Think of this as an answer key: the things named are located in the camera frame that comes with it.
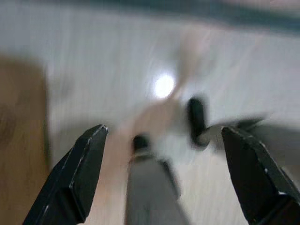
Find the black rubber part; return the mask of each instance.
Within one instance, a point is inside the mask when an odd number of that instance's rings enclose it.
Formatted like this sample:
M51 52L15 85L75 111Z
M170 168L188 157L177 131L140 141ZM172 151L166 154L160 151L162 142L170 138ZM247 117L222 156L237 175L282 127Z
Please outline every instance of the black rubber part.
M137 135L132 141L134 153L140 150L150 149L150 141L146 135Z
M187 103L187 118L191 131L192 142L197 146L203 146L198 137L206 129L204 100L199 97L191 98Z

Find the brown wooden panel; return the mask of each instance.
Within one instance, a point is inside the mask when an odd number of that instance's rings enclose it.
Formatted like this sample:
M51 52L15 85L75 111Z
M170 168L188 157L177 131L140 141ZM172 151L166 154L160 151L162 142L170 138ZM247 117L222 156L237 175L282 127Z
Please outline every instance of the brown wooden panel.
M0 220L21 224L49 173L45 80L37 66L0 56Z

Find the wooden surface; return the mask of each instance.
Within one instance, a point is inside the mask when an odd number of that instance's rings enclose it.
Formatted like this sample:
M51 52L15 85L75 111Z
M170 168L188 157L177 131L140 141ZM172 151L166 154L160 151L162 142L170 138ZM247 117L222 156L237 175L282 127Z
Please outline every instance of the wooden surface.
M45 82L39 68L0 57L0 219L21 224L47 175Z

